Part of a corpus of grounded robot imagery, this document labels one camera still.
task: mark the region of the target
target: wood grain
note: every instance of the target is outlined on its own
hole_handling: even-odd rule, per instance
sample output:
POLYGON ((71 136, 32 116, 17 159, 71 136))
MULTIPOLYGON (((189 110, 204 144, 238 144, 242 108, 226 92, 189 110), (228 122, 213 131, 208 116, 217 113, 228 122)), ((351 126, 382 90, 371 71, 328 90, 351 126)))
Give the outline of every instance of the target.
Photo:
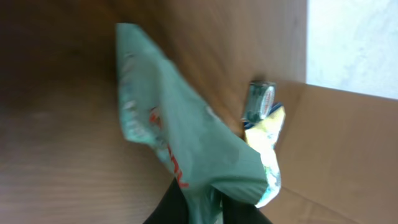
POLYGON ((250 80, 278 82, 288 126, 305 79, 304 0, 14 0, 0 21, 1 223, 142 223, 165 192, 171 176, 119 129, 117 22, 238 135, 250 80))

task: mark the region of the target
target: green plastic bag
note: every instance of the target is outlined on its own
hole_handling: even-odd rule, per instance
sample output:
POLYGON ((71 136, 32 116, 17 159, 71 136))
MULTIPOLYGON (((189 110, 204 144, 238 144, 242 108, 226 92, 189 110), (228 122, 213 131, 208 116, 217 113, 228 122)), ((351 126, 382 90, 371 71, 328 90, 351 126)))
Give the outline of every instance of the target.
POLYGON ((138 26, 117 24, 116 38, 124 136, 150 146, 175 175, 190 223, 216 221, 220 192, 257 204, 268 188, 260 154, 214 115, 138 26))

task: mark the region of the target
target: cardboard box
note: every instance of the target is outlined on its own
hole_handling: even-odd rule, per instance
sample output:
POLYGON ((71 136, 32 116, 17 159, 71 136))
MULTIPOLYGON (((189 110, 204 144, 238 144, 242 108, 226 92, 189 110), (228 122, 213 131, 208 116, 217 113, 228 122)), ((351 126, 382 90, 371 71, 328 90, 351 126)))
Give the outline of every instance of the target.
POLYGON ((306 85, 277 155, 274 223, 395 223, 398 101, 306 85))

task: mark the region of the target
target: can lid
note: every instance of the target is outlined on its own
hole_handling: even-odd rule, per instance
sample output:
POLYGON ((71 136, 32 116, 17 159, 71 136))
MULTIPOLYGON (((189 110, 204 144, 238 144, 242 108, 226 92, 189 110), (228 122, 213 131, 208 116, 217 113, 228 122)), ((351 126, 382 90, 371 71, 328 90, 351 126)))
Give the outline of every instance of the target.
POLYGON ((261 119, 265 119, 268 116, 272 108, 272 104, 274 103, 274 97, 275 97, 275 87, 268 86, 266 92, 262 96, 260 113, 259 113, 261 119))

